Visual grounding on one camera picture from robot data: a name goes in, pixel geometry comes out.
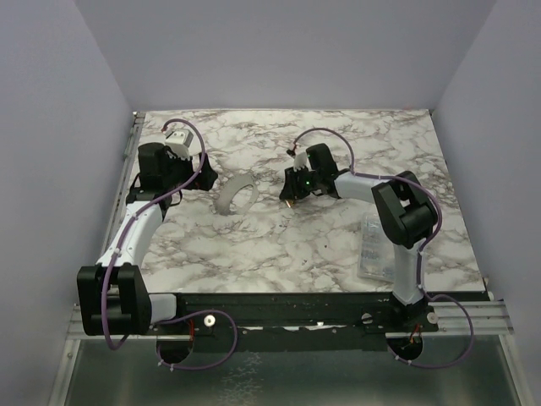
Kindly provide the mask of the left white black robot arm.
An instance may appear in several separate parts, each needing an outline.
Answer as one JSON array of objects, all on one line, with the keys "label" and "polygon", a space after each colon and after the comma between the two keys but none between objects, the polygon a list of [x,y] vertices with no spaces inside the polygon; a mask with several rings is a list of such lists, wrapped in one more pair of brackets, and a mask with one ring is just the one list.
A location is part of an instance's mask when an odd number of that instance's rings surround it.
[{"label": "left white black robot arm", "polygon": [[197,158],[186,145],[147,143],[138,149],[139,172],[128,190],[123,222],[93,266],[77,275],[83,328],[89,336],[144,334],[158,323],[181,332],[187,314],[173,294],[148,292],[140,267],[174,195],[212,189],[217,179],[205,152]]}]

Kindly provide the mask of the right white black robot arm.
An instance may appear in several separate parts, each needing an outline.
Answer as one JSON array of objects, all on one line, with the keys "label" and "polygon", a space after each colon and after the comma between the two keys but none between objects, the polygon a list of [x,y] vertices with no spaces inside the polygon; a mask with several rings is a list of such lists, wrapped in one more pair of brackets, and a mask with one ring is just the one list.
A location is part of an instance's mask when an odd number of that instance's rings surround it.
[{"label": "right white black robot arm", "polygon": [[392,296],[399,304],[390,307],[388,320],[399,331],[411,328],[419,318],[414,305],[424,299],[422,252],[441,225],[434,197],[410,171],[379,177],[340,170],[325,144],[302,153],[291,148],[287,154],[293,165],[285,170],[281,201],[292,204],[309,195],[328,195],[375,205],[384,235],[394,247]]}]

